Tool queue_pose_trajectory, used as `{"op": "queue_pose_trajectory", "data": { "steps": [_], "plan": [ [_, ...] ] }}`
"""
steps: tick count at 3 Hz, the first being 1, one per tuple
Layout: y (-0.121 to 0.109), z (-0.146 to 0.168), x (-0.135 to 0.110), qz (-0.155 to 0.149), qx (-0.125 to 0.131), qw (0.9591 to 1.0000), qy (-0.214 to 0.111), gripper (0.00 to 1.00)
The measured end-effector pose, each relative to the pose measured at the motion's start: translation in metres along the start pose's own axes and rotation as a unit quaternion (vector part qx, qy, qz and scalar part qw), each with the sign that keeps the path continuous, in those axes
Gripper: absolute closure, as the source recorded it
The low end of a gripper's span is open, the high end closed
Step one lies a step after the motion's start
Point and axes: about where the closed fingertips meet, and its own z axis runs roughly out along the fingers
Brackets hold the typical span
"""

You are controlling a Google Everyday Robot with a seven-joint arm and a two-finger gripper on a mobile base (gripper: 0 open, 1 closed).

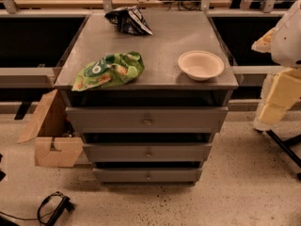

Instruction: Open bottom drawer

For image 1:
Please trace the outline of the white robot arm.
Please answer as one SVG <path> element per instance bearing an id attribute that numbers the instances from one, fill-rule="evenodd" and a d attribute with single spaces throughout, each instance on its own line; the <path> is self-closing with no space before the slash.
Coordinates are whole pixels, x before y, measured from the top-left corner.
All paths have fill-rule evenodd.
<path id="1" fill-rule="evenodd" d="M 270 53 L 272 60 L 284 67 L 279 73 L 268 74 L 262 85 L 253 127 L 268 131 L 301 98 L 301 0 L 295 1 L 251 49 Z"/>

